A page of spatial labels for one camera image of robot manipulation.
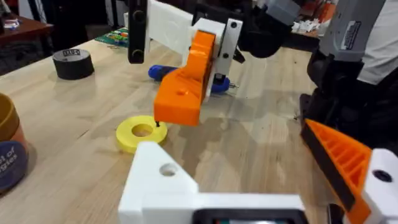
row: hole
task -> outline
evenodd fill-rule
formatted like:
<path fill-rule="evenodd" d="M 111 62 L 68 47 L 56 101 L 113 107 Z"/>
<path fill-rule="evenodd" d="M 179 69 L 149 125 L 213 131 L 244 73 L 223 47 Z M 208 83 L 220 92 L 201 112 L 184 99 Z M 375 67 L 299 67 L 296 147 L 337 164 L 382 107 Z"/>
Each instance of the hole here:
<path fill-rule="evenodd" d="M 177 94 L 180 95 L 180 96 L 185 96 L 185 95 L 187 95 L 188 93 L 189 93 L 189 91 L 188 91 L 187 89 L 185 89 L 185 88 L 179 89 L 179 90 L 177 91 Z"/>
<path fill-rule="evenodd" d="M 372 173 L 373 173 L 373 176 L 375 176 L 377 179 L 379 179 L 383 182 L 388 182 L 388 183 L 392 182 L 391 175 L 384 170 L 374 170 L 374 171 L 372 171 Z"/>
<path fill-rule="evenodd" d="M 138 124 L 135 125 L 132 129 L 131 132 L 133 135 L 137 136 L 137 137 L 145 137 L 150 135 L 152 132 L 154 131 L 154 129 L 149 126 L 148 124 Z"/>
<path fill-rule="evenodd" d="M 165 177 L 172 177 L 177 172 L 177 166 L 174 164 L 164 164 L 160 167 L 159 172 Z"/>

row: black tape roll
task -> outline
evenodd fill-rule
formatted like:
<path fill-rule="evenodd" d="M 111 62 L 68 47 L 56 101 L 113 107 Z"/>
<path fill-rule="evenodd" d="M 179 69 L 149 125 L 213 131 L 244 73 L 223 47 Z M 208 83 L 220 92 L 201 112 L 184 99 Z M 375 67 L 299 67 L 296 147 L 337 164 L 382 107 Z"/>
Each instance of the black tape roll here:
<path fill-rule="evenodd" d="M 86 50 L 60 50 L 52 56 L 52 59 L 58 77 L 65 80 L 78 80 L 94 72 L 90 53 Z"/>

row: cylindrical container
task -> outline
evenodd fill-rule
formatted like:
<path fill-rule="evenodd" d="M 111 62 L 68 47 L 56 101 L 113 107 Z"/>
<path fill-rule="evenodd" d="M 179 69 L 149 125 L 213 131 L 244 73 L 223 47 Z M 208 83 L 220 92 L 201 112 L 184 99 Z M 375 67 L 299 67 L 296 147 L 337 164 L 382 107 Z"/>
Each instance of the cylindrical container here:
<path fill-rule="evenodd" d="M 15 106 L 0 93 L 0 192 L 23 178 L 27 160 L 27 144 Z"/>

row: tape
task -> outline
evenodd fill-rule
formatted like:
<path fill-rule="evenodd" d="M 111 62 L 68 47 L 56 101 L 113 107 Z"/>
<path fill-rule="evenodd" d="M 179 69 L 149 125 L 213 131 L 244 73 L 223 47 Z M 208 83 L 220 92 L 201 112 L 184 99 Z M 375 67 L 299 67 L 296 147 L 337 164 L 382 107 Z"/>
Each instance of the tape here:
<path fill-rule="evenodd" d="M 142 141 L 153 141 L 160 144 L 167 135 L 167 126 L 160 122 L 156 126 L 153 116 L 135 116 L 123 121 L 116 130 L 119 148 L 128 153 L 135 153 Z"/>
<path fill-rule="evenodd" d="M 54 53 L 52 59 L 58 77 L 65 80 L 78 80 L 94 72 L 90 53 L 86 50 L 60 50 Z"/>

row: orange 3d-printed part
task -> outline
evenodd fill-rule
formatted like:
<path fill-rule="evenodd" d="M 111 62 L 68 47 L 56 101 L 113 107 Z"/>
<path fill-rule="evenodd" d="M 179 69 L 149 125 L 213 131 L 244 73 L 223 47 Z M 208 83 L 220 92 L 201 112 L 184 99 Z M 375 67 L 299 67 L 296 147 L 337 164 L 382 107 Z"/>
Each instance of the orange 3d-printed part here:
<path fill-rule="evenodd" d="M 155 98 L 156 121 L 196 126 L 211 72 L 215 35 L 198 31 L 187 65 L 167 74 Z"/>
<path fill-rule="evenodd" d="M 372 150 L 328 126 L 306 119 L 302 137 L 351 224 L 362 224 L 370 214 L 361 196 Z"/>

